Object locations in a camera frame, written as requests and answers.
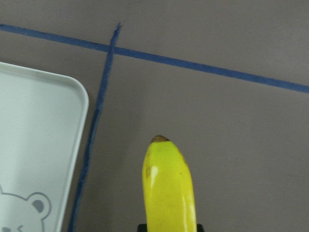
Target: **yellow banana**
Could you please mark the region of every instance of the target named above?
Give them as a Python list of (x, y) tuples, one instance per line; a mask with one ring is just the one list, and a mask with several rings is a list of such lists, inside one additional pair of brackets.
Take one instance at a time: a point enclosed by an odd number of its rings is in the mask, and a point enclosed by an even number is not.
[(189, 168), (176, 145), (164, 136), (148, 147), (142, 181), (148, 232), (196, 232)]

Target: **gray surface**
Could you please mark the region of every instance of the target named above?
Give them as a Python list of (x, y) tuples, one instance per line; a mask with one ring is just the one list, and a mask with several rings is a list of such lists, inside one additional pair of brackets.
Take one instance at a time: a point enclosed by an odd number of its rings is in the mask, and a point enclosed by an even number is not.
[[(309, 85), (309, 2), (14, 1), (0, 23)], [(105, 53), (0, 31), (0, 61), (72, 76), (90, 111)], [(141, 166), (150, 139), (174, 141), (192, 170), (208, 232), (306, 232), (309, 95), (116, 56), (78, 232), (133, 232), (145, 223)]]

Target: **cartoon bear face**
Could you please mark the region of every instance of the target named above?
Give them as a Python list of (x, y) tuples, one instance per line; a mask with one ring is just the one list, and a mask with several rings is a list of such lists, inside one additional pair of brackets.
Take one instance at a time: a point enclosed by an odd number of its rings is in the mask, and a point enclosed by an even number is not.
[(43, 220), (50, 211), (50, 200), (43, 193), (23, 198), (3, 192), (0, 186), (0, 232), (44, 232)]

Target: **blue line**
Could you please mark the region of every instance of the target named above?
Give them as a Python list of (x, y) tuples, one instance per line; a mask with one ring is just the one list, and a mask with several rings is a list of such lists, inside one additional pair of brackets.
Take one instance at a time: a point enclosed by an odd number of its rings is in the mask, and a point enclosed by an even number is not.
[(82, 193), (83, 193), (84, 185), (85, 185), (88, 170), (89, 170), (92, 147), (93, 147), (93, 143), (94, 143), (95, 136), (96, 136), (98, 122), (99, 122), (100, 115), (103, 110), (104, 96), (105, 96), (105, 92), (106, 92), (107, 85), (108, 85), (108, 77), (109, 77), (109, 74), (112, 68), (114, 48), (115, 48), (115, 45), (118, 39), (119, 32), (120, 32), (120, 24), (117, 25), (117, 28), (112, 36), (110, 46), (109, 46), (109, 51), (108, 51), (106, 61), (105, 61), (105, 67), (104, 67), (102, 80), (101, 80), (101, 84), (100, 84), (100, 88), (99, 88), (98, 96), (97, 96), (96, 108), (95, 108), (95, 111), (92, 117), (89, 137), (88, 137), (88, 141), (87, 141), (87, 145), (85, 149), (83, 168), (80, 173), (79, 182), (78, 182), (77, 190), (75, 193), (73, 210), (72, 210), (72, 214), (71, 214), (71, 218), (69, 222), (69, 228), (68, 228), (69, 232), (75, 231), (78, 209), (79, 209), (79, 205), (81, 202)]
[[(40, 39), (46, 39), (46, 40), (51, 40), (55, 42), (65, 43), (65, 44), (76, 45), (76, 46), (94, 49), (98, 51), (104, 51), (104, 52), (109, 51), (109, 46), (105, 44), (92, 43), (92, 42), (85, 41), (85, 40), (78, 40), (78, 39), (74, 39), (70, 37), (54, 35), (50, 33), (43, 33), (43, 32), (36, 31), (36, 30), (23, 29), (23, 28), (5, 25), (5, 24), (0, 24), (0, 30), (22, 34), (22, 35), (27, 35), (31, 37), (36, 37)], [(277, 80), (277, 79), (273, 79), (269, 77), (263, 77), (263, 76), (253, 75), (253, 74), (244, 73), (244, 72), (242, 73), (242, 72), (238, 72), (234, 70), (223, 69), (223, 68), (200, 64), (200, 63), (194, 63), (194, 62), (185, 61), (181, 59), (153, 55), (149, 53), (129, 50), (129, 49), (120, 48), (120, 47), (115, 47), (114, 49), (115, 49), (114, 53), (117, 55), (158, 62), (162, 64), (177, 66), (177, 67), (186, 68), (186, 69), (192, 69), (192, 70), (201, 71), (205, 73), (212, 73), (212, 74), (232, 77), (232, 78), (236, 78), (240, 80), (256, 82), (256, 83), (260, 83), (260, 84), (264, 84), (268, 86), (280, 87), (280, 88), (294, 90), (298, 92), (309, 93), (309, 86), (296, 84), (293, 82)]]

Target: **white plate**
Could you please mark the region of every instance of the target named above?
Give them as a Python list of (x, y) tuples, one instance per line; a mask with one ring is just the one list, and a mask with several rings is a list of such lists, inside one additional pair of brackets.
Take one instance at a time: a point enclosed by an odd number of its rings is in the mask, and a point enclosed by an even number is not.
[(0, 62), (0, 232), (61, 230), (87, 110), (75, 79)]

